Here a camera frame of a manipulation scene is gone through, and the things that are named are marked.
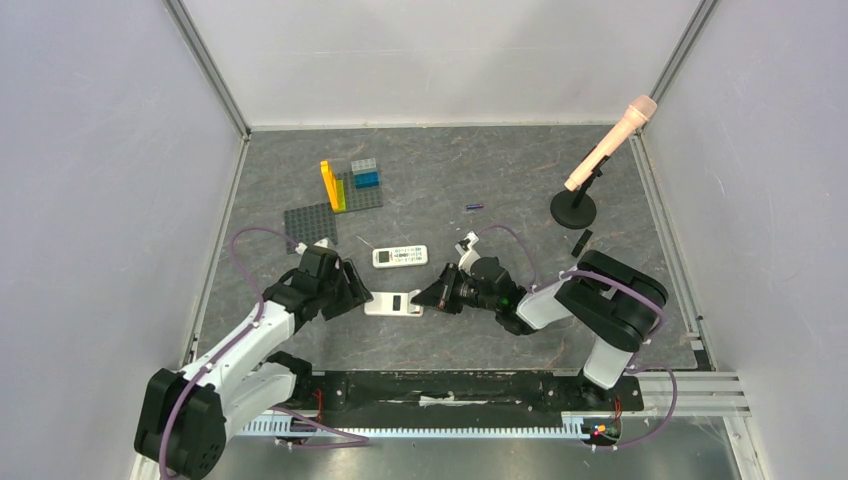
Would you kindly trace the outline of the white remote control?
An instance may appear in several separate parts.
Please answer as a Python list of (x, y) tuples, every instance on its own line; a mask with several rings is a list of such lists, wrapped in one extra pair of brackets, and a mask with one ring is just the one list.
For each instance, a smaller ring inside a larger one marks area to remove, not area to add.
[(424, 308), (411, 302), (420, 290), (409, 292), (373, 292), (373, 299), (363, 305), (367, 316), (421, 317)]

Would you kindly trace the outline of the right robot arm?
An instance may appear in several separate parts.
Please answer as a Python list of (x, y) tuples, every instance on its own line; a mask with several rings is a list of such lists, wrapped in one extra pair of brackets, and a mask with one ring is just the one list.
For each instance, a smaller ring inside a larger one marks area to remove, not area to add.
[(668, 290), (654, 278), (596, 250), (544, 287), (516, 283), (496, 257), (468, 254), (448, 263), (411, 303), (448, 314), (464, 308), (494, 313), (516, 336), (574, 317), (595, 335), (577, 382), (580, 400), (602, 408), (618, 393), (618, 380), (661, 322)]

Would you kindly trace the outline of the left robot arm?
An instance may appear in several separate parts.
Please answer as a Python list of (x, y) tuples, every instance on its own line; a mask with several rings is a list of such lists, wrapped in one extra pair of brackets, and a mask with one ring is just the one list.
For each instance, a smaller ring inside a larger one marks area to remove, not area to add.
[(355, 264), (329, 248), (306, 247), (297, 267), (258, 297), (248, 316), (206, 354), (146, 385), (134, 436), (137, 454), (164, 479), (206, 477), (250, 421), (313, 398), (309, 362), (278, 351), (317, 316), (333, 319), (372, 300)]

